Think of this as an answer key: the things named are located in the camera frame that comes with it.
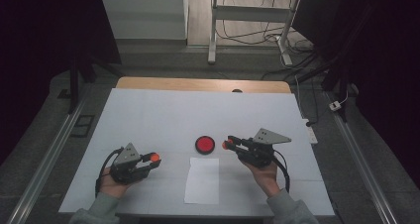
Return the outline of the person's right hand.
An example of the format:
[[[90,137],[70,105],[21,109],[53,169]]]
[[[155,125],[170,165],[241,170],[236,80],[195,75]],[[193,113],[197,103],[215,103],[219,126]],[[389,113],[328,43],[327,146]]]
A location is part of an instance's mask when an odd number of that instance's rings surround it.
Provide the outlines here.
[[[264,168],[256,168],[248,163],[243,162],[253,174],[257,185],[262,189],[268,198],[274,197],[281,192],[281,188],[277,183],[277,165],[271,162]]]

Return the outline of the black floor frame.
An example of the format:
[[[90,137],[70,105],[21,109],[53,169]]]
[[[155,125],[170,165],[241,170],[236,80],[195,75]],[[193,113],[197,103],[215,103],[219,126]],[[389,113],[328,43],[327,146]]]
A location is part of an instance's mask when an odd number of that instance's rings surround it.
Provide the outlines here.
[[[92,128],[94,115],[80,115],[73,126],[70,136],[73,138],[86,138]]]

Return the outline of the dark curtain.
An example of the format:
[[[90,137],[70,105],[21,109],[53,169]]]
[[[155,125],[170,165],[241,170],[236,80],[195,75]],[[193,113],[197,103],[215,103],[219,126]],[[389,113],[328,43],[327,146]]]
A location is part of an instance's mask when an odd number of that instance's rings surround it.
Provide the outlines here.
[[[420,187],[420,0],[300,0],[294,28],[331,59],[367,4],[349,80],[361,113]]]
[[[49,94],[52,78],[121,61],[103,0],[0,0],[0,164]]]

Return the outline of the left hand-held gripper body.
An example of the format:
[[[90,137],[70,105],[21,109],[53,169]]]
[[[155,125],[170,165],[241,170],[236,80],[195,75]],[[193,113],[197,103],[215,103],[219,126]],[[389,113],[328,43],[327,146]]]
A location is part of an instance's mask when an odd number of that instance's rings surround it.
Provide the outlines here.
[[[141,155],[134,145],[129,143],[112,163],[110,174],[116,182],[122,184],[140,181],[149,175],[146,167],[137,167],[137,164],[141,161]]]

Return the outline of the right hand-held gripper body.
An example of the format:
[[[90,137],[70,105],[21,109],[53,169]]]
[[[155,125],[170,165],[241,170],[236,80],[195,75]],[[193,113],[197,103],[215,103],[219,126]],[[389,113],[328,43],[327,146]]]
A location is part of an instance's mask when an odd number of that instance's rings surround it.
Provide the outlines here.
[[[276,150],[273,148],[275,144],[290,143],[291,139],[270,131],[260,128],[252,137],[245,139],[239,148],[244,149],[243,152],[237,153],[238,158],[256,168],[264,168],[271,162],[278,164],[281,168],[287,168],[286,161],[281,163],[275,156]]]

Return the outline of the person's left hand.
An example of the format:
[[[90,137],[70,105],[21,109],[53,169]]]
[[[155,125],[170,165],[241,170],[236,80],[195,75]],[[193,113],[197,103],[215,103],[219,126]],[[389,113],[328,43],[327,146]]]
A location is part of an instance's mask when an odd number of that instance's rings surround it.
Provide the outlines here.
[[[133,184],[121,184],[116,182],[110,175],[110,169],[105,168],[102,171],[100,178],[99,191],[115,198],[122,198],[126,191],[133,186]]]

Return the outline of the grey cabinet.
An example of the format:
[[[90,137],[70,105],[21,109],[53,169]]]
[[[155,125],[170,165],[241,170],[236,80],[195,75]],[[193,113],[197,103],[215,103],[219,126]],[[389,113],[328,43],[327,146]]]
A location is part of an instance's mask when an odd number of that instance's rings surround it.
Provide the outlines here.
[[[188,0],[102,1],[116,39],[187,39]]]

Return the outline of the aluminium rail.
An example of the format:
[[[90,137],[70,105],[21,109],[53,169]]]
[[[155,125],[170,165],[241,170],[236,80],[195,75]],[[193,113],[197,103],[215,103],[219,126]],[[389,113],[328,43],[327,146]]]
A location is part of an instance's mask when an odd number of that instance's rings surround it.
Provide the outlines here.
[[[348,147],[349,153],[359,171],[368,193],[371,196],[372,203],[383,224],[398,224],[397,218],[382,190],[376,180],[368,162],[357,142],[350,126],[343,120],[337,111],[332,112],[334,120],[340,130],[340,133]]]
[[[74,110],[65,116],[63,123],[60,125],[58,132],[54,136],[48,150],[41,160],[41,163],[34,172],[34,175],[32,176],[6,224],[26,223],[70,135],[70,132],[75,125],[88,96],[90,95],[92,87],[92,84],[82,86],[79,93],[80,97],[74,107]]]

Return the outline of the large white table cover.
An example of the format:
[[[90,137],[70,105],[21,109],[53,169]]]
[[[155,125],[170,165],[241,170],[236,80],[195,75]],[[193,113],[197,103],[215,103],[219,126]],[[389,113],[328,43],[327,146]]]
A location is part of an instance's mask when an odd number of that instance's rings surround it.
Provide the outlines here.
[[[265,128],[291,139],[277,150],[287,162],[281,184],[290,186],[318,216],[332,214],[321,172],[307,129],[291,94],[114,89],[61,204],[60,212],[89,207],[105,158],[132,143],[141,154],[155,152],[160,166],[122,198],[121,214],[142,216],[268,217],[266,197],[251,172],[232,151],[222,148],[228,136],[247,139]],[[215,141],[209,155],[195,142],[201,136]],[[185,185],[190,159],[219,160],[219,203],[187,204]]]

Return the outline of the white paper sheet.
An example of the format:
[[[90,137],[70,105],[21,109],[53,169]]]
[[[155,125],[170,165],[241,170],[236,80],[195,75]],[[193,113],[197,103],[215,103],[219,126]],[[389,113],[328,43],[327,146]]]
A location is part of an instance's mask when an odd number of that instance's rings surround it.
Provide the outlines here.
[[[219,203],[218,159],[190,159],[184,202],[187,204]]]

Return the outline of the white power strip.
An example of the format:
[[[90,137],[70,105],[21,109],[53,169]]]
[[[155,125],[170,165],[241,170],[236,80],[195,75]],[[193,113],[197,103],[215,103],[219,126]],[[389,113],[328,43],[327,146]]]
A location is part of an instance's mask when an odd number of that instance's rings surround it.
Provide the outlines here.
[[[303,119],[303,123],[307,129],[307,134],[308,134],[308,139],[309,139],[309,143],[312,145],[315,145],[318,143],[318,140],[316,138],[316,135],[314,133],[314,130],[311,127],[311,123],[309,122],[308,119]]]

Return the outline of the black metal stand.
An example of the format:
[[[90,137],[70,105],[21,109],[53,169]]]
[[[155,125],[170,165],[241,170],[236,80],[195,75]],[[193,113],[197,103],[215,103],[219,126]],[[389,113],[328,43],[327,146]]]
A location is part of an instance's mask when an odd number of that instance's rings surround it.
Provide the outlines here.
[[[325,61],[322,65],[316,69],[294,78],[290,85],[298,85],[321,72],[327,72],[324,80],[321,82],[321,87],[324,91],[332,91],[335,87],[338,87],[337,102],[340,107],[329,107],[333,112],[337,112],[344,122],[347,121],[346,117],[346,102],[349,98],[348,85],[350,82],[350,64],[346,62],[344,56],[338,55],[330,60]]]
[[[99,65],[111,74],[121,78],[124,73],[113,66],[111,63],[105,62],[102,59],[92,55],[85,54],[83,56],[74,56],[69,68],[70,74],[70,105],[68,113],[71,114],[75,111],[76,106],[79,103],[79,78],[81,76],[87,83],[93,83],[97,74],[94,71],[93,65]]]

